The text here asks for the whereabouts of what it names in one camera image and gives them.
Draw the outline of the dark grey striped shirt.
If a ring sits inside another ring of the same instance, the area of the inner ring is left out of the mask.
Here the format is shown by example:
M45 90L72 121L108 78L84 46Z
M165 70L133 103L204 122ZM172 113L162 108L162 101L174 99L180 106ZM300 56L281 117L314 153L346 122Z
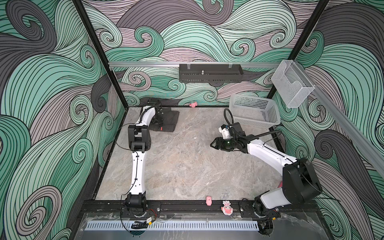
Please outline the dark grey striped shirt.
M179 111L174 111L171 108L161 109L152 118L149 129L155 132L172 133L176 129L179 115Z

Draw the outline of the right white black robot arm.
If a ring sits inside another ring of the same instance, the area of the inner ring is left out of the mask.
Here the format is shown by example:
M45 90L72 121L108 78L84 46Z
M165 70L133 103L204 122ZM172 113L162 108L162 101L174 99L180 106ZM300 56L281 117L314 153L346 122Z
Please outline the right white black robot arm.
M311 161L298 159L274 149L261 140L263 135L246 135L239 123L219 127L221 137L210 147L225 152L242 152L262 160L282 176L282 186L256 198L256 209L272 210L302 204L323 193Z

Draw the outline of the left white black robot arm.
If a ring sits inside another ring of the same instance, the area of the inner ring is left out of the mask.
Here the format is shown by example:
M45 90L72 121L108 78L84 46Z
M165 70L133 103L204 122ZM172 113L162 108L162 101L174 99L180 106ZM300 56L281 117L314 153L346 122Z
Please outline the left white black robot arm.
M159 120L162 108L160 100L150 99L144 107L137 121L128 125L128 150L132 152L133 168L132 180L126 193L124 206L128 210L147 210L145 165L146 153L151 148L150 123Z

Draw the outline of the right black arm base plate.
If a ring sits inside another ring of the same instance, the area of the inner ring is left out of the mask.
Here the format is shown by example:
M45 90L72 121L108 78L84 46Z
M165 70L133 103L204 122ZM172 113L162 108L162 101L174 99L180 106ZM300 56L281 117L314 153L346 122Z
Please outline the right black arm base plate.
M277 219L281 217L279 211L275 209L267 209L262 203L242 200L239 202L240 213L243 218L253 218L253 219Z

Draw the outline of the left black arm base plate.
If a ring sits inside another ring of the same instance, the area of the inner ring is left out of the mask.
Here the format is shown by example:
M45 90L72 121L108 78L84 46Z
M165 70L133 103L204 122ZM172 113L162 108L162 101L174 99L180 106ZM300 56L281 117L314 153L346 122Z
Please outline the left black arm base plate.
M147 219L151 216L158 218L161 211L161 202L160 201L148 201L145 209L140 208L128 208L122 206L121 215L123 218L130 219Z

